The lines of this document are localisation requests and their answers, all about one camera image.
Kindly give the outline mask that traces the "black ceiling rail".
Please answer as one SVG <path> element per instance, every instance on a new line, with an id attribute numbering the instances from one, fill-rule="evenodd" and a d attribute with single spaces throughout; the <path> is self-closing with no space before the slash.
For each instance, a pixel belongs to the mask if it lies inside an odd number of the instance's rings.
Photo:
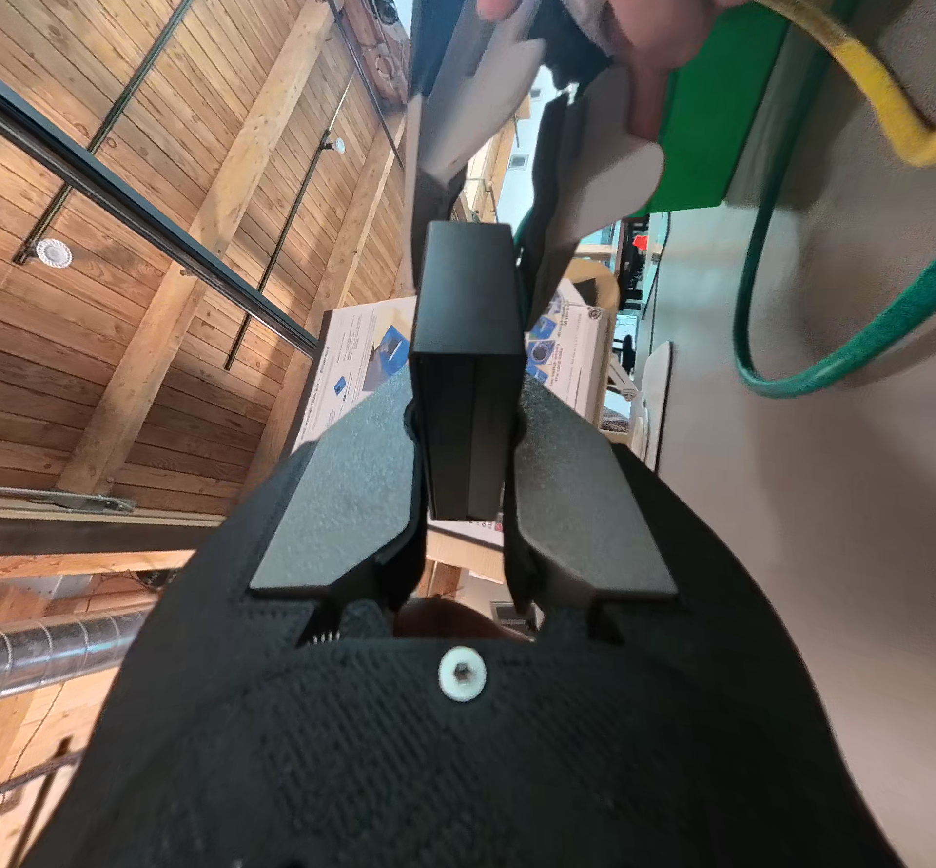
<path id="1" fill-rule="evenodd" d="M 150 242 L 159 252 L 226 297 L 248 316 L 307 357 L 316 357 L 318 339 L 315 336 L 275 307 L 260 291 L 137 194 L 4 82 L 1 84 L 1 133 L 32 160 Z"/>

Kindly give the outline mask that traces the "printed instruction sheet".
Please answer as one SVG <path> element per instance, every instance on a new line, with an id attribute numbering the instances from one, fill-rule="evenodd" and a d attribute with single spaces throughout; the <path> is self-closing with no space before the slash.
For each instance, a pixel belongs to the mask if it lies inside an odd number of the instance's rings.
<path id="1" fill-rule="evenodd" d="M 326 336 L 320 342 L 311 393 L 297 421 L 287 464 L 302 464 L 295 455 L 318 441 L 327 429 L 400 371 L 407 369 L 413 340 L 415 297 L 336 309 L 323 321 Z M 286 504 L 297 480 L 287 480 Z M 283 510 L 273 505 L 273 529 Z"/>

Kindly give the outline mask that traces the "white stand base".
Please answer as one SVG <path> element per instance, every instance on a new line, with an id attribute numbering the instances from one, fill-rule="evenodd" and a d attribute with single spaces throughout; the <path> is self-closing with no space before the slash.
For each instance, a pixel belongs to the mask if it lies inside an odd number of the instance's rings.
<path id="1" fill-rule="evenodd" d="M 654 473 L 659 470 L 663 427 L 673 362 L 673 343 L 662 343 L 647 358 L 630 407 L 630 449 Z"/>

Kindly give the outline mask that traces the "black network switch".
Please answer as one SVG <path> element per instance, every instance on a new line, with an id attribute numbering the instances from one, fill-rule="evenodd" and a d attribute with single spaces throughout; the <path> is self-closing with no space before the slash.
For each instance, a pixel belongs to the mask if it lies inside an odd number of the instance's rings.
<path id="1" fill-rule="evenodd" d="M 433 519 L 500 511 L 526 361 L 510 227 L 430 222 L 409 369 Z"/>

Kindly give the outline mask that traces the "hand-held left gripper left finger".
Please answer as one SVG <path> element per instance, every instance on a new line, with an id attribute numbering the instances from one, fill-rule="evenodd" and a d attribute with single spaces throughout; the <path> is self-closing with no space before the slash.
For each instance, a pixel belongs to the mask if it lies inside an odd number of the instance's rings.
<path id="1" fill-rule="evenodd" d="M 298 482 L 250 583 L 259 597 L 370 599 L 392 612 L 425 566 L 423 468 L 404 369 L 303 445 Z"/>

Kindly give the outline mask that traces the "silver duct pipe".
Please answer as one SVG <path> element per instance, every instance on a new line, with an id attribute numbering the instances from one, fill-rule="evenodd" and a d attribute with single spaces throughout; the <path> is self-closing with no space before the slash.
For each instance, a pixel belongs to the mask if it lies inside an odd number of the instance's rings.
<path id="1" fill-rule="evenodd" d="M 1 698 L 122 664 L 152 608 L 17 622 L 1 630 Z"/>

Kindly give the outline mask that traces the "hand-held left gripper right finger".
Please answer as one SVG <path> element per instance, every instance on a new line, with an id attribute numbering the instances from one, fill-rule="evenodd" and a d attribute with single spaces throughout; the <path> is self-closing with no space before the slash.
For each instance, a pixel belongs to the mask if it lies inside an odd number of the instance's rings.
<path id="1" fill-rule="evenodd" d="M 666 602 L 676 583 L 603 434 L 530 375 L 503 499 L 513 602 L 547 614 Z"/>

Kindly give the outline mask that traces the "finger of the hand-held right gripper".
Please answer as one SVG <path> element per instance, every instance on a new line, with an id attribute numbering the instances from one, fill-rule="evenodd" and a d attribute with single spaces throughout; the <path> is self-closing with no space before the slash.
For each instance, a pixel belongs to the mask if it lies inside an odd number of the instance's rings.
<path id="1" fill-rule="evenodd" d="M 507 18 L 481 19 L 476 0 L 419 0 L 404 167 L 404 273 L 419 288 L 429 224 L 450 218 L 469 161 L 507 124 L 544 59 L 532 38 L 542 0 L 521 0 Z"/>
<path id="2" fill-rule="evenodd" d="M 654 141 L 627 130 L 630 75 L 604 69 L 574 100 L 544 108 L 532 162 L 532 207 L 521 220 L 524 329 L 546 312 L 581 239 L 647 206 L 663 174 Z"/>

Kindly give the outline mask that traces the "green plastic bin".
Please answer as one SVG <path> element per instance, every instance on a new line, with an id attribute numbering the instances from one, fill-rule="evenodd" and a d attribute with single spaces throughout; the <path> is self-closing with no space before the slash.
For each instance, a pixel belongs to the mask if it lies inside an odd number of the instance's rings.
<path id="1" fill-rule="evenodd" d="M 790 28 L 817 60 L 811 77 L 839 60 L 860 0 L 750 1 L 723 12 L 698 54 L 669 79 L 660 134 L 665 167 L 634 218 L 715 207 L 727 193 Z"/>

